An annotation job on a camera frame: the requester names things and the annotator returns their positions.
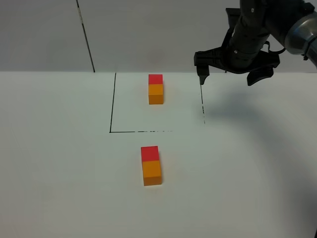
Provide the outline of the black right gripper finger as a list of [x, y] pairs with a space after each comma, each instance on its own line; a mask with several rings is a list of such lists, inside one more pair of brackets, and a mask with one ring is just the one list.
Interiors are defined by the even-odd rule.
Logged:
[[210, 75], [208, 65], [198, 65], [197, 75], [199, 77], [200, 85], [204, 85], [206, 78]]
[[263, 79], [271, 78], [273, 74], [274, 74], [273, 67], [263, 67], [263, 68], [257, 69], [248, 74], [247, 84], [248, 86], [252, 86]]

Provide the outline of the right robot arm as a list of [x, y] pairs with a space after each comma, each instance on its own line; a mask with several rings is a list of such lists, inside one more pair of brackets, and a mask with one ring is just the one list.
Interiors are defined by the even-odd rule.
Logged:
[[221, 47], [198, 51], [194, 65], [200, 84], [209, 67], [234, 74], [246, 73], [247, 84], [273, 76], [279, 55], [288, 51], [317, 62], [317, 13], [304, 0], [242, 0], [227, 8], [229, 29]]

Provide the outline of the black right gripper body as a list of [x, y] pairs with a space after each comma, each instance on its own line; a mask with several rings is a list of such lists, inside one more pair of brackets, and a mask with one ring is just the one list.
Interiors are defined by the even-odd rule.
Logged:
[[221, 47], [195, 53], [194, 66], [197, 69], [197, 74], [209, 74], [210, 66], [236, 74], [279, 66], [279, 55], [262, 50], [257, 55], [246, 54], [233, 48], [230, 45], [233, 34], [234, 30], [229, 29]]

